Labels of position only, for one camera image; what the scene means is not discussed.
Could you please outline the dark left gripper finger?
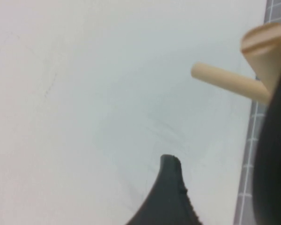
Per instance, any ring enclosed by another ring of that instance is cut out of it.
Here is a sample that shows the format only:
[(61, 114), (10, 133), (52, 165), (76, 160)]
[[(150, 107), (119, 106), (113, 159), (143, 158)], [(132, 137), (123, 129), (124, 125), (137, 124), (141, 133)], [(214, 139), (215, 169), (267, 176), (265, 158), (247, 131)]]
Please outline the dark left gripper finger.
[(200, 225), (185, 187), (180, 160), (164, 154), (157, 178), (128, 225)]

